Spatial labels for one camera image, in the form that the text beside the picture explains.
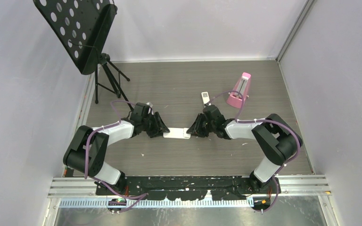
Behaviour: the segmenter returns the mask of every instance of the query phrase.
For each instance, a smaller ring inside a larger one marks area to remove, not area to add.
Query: cable
[[[83,46],[83,47],[85,46],[85,47],[93,48],[95,50],[95,53],[96,53],[96,60],[99,62],[98,49],[95,46],[89,46],[89,45],[83,45],[83,44],[75,44],[71,40],[69,40],[68,42],[70,42],[71,44],[76,45],[76,46]]]
[[[120,125],[120,122],[115,122],[113,124],[107,125],[107,126],[102,126],[97,128],[96,130],[94,130],[87,139],[87,144],[85,146],[85,168],[84,168],[84,179],[87,179],[88,177],[88,165],[89,165],[89,154],[90,154],[90,143],[91,143],[91,138],[94,136],[95,133],[103,130],[103,129],[108,129],[108,128],[112,128],[115,126]]]
[[[136,199],[139,199],[141,197],[145,197],[148,193],[144,193],[144,194],[140,194],[138,196],[132,196],[132,197],[129,197],[129,196],[124,196],[124,195],[121,195],[119,194],[118,192],[116,192],[115,190],[113,190],[113,188],[111,188],[105,181],[103,180],[99,180],[97,178],[93,178],[95,180],[97,180],[98,182],[100,182],[101,184],[103,184],[105,187],[107,187],[109,189],[109,191],[111,191],[113,194],[117,195],[117,196],[120,196],[124,199],[132,199],[132,200],[136,200]]]
[[[110,101],[110,105],[112,106],[112,109],[114,110],[114,112],[119,117],[119,122],[121,122],[121,116],[120,116],[119,112],[117,111],[117,109],[115,108],[115,106],[113,105],[113,103],[117,103],[117,102],[131,104],[132,106],[135,106],[136,104],[131,103],[130,101],[126,101],[126,100],[113,100],[113,101]]]
[[[237,93],[237,94],[241,95],[241,97],[243,97],[243,95],[242,95],[240,92],[236,91],[236,90],[225,91],[225,92],[222,92],[222,93],[220,93],[219,95],[213,97],[211,100],[209,100],[209,102],[206,103],[206,105],[210,104],[212,101],[214,101],[214,99],[216,99],[216,98],[218,98],[219,96],[222,96],[223,94],[226,94],[226,93]],[[239,115],[242,113],[242,109],[243,109],[243,107],[244,107],[244,105],[245,105],[244,99],[241,98],[241,100],[242,100],[241,108],[239,109],[237,115],[235,115],[235,121],[236,121],[237,123],[238,123],[238,117],[239,117]]]
[[[145,196],[147,196],[148,193],[145,193],[143,197],[140,197],[140,199],[138,199],[136,202],[134,202],[131,206],[123,209],[123,210],[120,210],[118,211],[117,213],[123,213],[123,212],[126,212],[128,210],[130,210],[133,206],[135,206],[137,203],[139,203],[143,198],[145,198]]]
[[[92,137],[94,136],[95,133],[103,130],[103,129],[108,129],[108,128],[112,128],[112,127],[115,127],[115,126],[118,126],[120,125],[121,123],[121,116],[119,114],[119,112],[117,111],[117,109],[113,106],[113,103],[115,102],[125,102],[125,103],[128,103],[128,104],[131,104],[131,105],[134,105],[133,103],[131,102],[128,102],[128,101],[125,101],[125,100],[114,100],[112,102],[110,102],[110,105],[112,106],[113,110],[115,111],[115,113],[117,114],[117,116],[119,117],[119,121],[113,123],[113,124],[110,124],[110,125],[107,125],[107,126],[102,126],[96,130],[94,130],[89,136],[88,136],[88,139],[87,139],[87,144],[85,145],[85,168],[84,168],[84,179],[87,179],[88,177],[88,165],[89,165],[89,154],[90,154],[90,143],[91,143],[91,139]]]
[[[292,161],[292,160],[294,160],[294,159],[300,154],[300,142],[299,142],[299,139],[297,138],[296,133],[295,133],[293,130],[291,130],[288,126],[286,126],[286,125],[284,125],[284,124],[282,124],[282,123],[280,123],[280,122],[273,121],[273,120],[268,120],[268,119],[241,120],[241,121],[239,121],[239,123],[243,123],[243,124],[256,123],[256,122],[267,122],[267,123],[271,123],[271,124],[274,124],[274,125],[277,125],[277,126],[281,126],[282,128],[286,129],[286,130],[293,136],[293,138],[295,139],[296,145],[297,145],[297,150],[296,150],[296,153],[294,154],[294,156],[292,156],[291,158],[289,158],[288,160],[285,161],[285,164],[288,163],[288,162],[290,162],[290,161]],[[275,174],[279,173],[279,172],[281,171],[281,169],[284,168],[285,164],[283,164],[283,165],[275,172]],[[276,185],[277,191],[276,191],[276,193],[275,193],[274,201],[270,204],[270,206],[269,206],[267,209],[263,210],[263,212],[269,211],[269,210],[273,207],[274,203],[276,202],[276,200],[277,200],[277,198],[278,198],[278,193],[279,193],[279,191],[278,191],[278,183],[277,183],[277,180],[275,179],[275,175],[273,175],[271,178],[272,178],[273,182],[274,182],[275,185]]]

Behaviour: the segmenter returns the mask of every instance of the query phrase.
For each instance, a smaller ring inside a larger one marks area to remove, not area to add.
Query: table surface
[[[151,102],[167,127],[189,128],[202,112],[201,92],[210,97],[232,89],[243,72],[252,75],[249,99],[240,119],[267,117],[276,113],[299,132],[287,89],[275,61],[170,62],[115,64],[130,79],[121,79],[121,87],[133,102]],[[103,70],[99,82],[110,87]],[[91,103],[87,125],[97,127],[118,120],[110,101],[117,97],[99,87],[99,104]],[[213,104],[225,118],[234,118],[238,109],[225,103],[227,95]],[[129,109],[116,103],[121,117]],[[145,132],[119,141],[107,148],[105,161],[126,175],[249,175],[264,154],[254,140],[209,138],[149,138]],[[306,150],[285,167],[280,174],[311,174]]]

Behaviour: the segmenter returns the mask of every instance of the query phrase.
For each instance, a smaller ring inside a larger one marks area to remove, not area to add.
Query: black mounting plate
[[[167,176],[167,177],[126,177],[128,195],[136,196],[148,193],[147,200],[182,201],[202,200],[210,190],[212,199],[218,200],[243,200],[245,195],[252,194],[249,177],[242,176]],[[276,188],[271,180],[257,194],[267,194],[271,187],[272,193]],[[104,186],[97,187],[96,195],[113,195]]]

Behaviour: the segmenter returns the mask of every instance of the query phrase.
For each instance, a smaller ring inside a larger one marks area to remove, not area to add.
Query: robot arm
[[[117,141],[132,138],[143,131],[151,138],[162,136],[163,132],[170,132],[159,113],[151,113],[151,109],[149,105],[137,103],[129,118],[123,118],[117,126],[103,128],[92,136],[88,164],[89,177],[106,181],[119,190],[123,187],[125,174],[105,162],[106,149]],[[88,136],[99,128],[88,126],[78,128],[63,158],[66,166],[84,172],[85,145]]]
[[[271,114],[265,119],[289,127],[277,114]],[[296,140],[286,129],[267,122],[237,123],[234,119],[225,120],[215,105],[205,107],[187,131],[198,137],[207,137],[209,132],[215,133],[219,138],[247,138],[259,143],[265,157],[249,177],[249,183],[255,192],[265,187],[271,177],[297,151]],[[297,137],[299,145],[302,146],[302,139],[298,135]]]

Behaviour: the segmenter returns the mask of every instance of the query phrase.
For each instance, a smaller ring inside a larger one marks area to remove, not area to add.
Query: metal floor panel
[[[251,208],[156,208],[111,214],[106,208],[60,208],[57,226],[325,226],[317,196],[279,197],[263,215]]]

